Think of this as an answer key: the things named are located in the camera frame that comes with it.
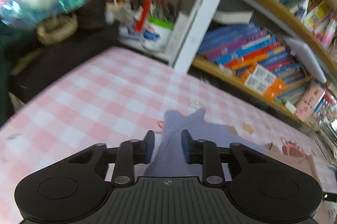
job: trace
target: purple cloth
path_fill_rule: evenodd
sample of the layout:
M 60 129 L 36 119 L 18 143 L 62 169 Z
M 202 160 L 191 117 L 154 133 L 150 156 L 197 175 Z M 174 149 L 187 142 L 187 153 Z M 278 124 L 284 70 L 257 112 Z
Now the purple cloth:
M 185 117 L 176 111 L 167 111 L 164 116 L 162 142 L 158 152 L 149 167 L 145 170 L 145 176 L 196 176 L 201 178 L 202 166 L 199 164 L 187 164 L 181 146 L 181 132 L 187 129 L 193 139 L 206 139 L 215 142 L 219 147 L 229 147 L 231 143 L 238 142 L 260 153 L 265 149 L 255 143 L 251 143 L 241 137 L 230 134 L 227 125 L 207 123 L 203 120 L 205 109 L 199 109 Z M 228 165 L 223 164 L 224 175 L 227 181 L 231 180 Z

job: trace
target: white shelf post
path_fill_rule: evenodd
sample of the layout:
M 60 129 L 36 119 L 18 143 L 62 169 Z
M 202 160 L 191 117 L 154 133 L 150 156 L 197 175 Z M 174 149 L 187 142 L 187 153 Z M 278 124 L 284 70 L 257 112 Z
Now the white shelf post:
M 188 72 L 219 3 L 220 0 L 203 0 L 201 2 L 198 13 L 173 66 L 178 72 Z

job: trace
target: wooden shelf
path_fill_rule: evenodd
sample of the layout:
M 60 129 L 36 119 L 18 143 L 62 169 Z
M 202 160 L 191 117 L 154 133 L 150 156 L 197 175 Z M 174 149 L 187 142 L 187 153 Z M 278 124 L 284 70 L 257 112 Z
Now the wooden shelf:
M 231 76 L 231 75 L 228 75 L 228 74 L 224 73 L 223 71 L 221 71 L 218 68 L 218 66 L 216 64 L 210 63 L 206 59 L 204 59 L 202 57 L 199 57 L 199 56 L 196 56 L 195 59 L 193 60 L 192 66 L 194 66 L 196 68 L 199 68 L 200 70 L 205 71 L 205 72 L 215 76 L 216 78 L 219 78 L 220 80 L 223 80 L 223 81 L 239 88 L 243 92 L 254 96 L 258 100 L 268 104 L 269 106 L 271 106 L 275 110 L 283 113 L 284 115 L 293 119 L 294 121 L 302 124 L 303 126 L 306 126 L 306 127 L 310 128 L 310 126 L 308 124 L 302 122 L 298 117 L 293 115 L 287 108 L 285 108 L 284 105 L 282 105 L 282 104 L 280 104 L 276 101 L 269 100 L 269 99 L 265 98 L 264 96 L 260 95 L 259 93 L 255 92 L 254 90 L 248 88 L 247 86 L 245 86 L 242 83 L 242 81 L 240 81 L 240 79 L 238 77 Z
M 330 57 L 329 53 L 322 47 L 316 37 L 311 34 L 290 11 L 276 0 L 253 0 L 268 10 L 275 17 L 286 24 L 297 36 L 306 42 L 316 56 L 332 75 L 337 77 L 337 63 Z

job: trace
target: woven basket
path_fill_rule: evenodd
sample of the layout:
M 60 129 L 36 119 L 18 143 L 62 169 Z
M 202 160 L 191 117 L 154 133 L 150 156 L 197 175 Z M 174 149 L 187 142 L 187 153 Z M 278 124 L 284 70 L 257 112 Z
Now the woven basket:
M 36 30 L 38 40 L 44 45 L 54 45 L 72 36 L 77 30 L 77 18 L 59 15 L 42 22 Z

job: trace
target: pink checkered tablecloth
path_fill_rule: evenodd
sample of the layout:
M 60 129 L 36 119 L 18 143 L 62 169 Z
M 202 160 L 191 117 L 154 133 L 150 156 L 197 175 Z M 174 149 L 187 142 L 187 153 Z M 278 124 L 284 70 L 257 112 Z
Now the pink checkered tablecloth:
M 196 78 L 113 48 L 54 83 L 0 131 L 0 223 L 22 220 L 13 195 L 30 173 L 95 143 L 116 147 L 148 130 L 160 132 L 167 110 L 187 115 L 199 107 L 206 108 L 208 122 L 235 126 L 257 144 L 282 148 L 281 137 L 297 142 L 306 154 L 316 154 L 324 190 L 337 192 L 333 171 L 307 136 Z

